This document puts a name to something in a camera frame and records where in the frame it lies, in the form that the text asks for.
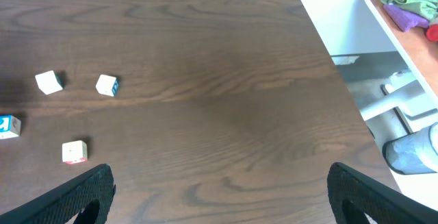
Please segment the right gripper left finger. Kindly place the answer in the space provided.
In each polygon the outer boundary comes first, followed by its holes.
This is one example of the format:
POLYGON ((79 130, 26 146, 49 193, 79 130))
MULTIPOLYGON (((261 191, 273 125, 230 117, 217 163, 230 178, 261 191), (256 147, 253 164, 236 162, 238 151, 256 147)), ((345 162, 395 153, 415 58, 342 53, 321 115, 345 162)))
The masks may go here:
POLYGON ((100 164, 53 190, 1 215, 2 223, 105 223, 116 185, 100 164))

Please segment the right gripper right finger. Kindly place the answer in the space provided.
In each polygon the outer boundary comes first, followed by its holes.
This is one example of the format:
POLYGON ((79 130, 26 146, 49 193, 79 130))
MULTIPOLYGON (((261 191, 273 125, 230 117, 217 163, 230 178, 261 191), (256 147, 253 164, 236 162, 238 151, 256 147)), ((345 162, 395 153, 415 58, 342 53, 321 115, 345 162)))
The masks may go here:
POLYGON ((327 177, 328 199, 341 224, 437 224, 437 211, 424 206, 355 169, 336 162, 327 177))

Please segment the blue number 2 block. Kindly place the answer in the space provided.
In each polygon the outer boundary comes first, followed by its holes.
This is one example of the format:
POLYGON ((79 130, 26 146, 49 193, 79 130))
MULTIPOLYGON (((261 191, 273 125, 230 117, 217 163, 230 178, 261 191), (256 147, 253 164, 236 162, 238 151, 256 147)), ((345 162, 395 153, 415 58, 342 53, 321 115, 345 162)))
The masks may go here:
POLYGON ((0 139, 19 137, 21 133, 21 121, 12 115, 1 116, 0 118, 0 139))

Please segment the cream picture block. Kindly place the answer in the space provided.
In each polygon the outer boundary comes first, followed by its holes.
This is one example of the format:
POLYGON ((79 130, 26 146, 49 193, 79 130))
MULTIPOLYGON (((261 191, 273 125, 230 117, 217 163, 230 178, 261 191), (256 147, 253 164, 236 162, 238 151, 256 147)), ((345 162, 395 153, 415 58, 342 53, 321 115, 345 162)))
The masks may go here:
POLYGON ((97 92, 101 95, 107 95, 110 97, 116 95, 118 87, 118 79, 110 75, 100 75, 96 83, 97 92))

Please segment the snail picture block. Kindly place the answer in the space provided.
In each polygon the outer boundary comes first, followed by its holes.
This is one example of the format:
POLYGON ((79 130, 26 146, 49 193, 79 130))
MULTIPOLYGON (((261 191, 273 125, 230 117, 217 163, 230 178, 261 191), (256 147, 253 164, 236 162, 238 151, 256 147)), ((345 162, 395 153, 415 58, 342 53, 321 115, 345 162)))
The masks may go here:
POLYGON ((45 95, 50 95, 63 90, 62 83, 54 71, 37 74, 35 79, 39 89, 45 95))

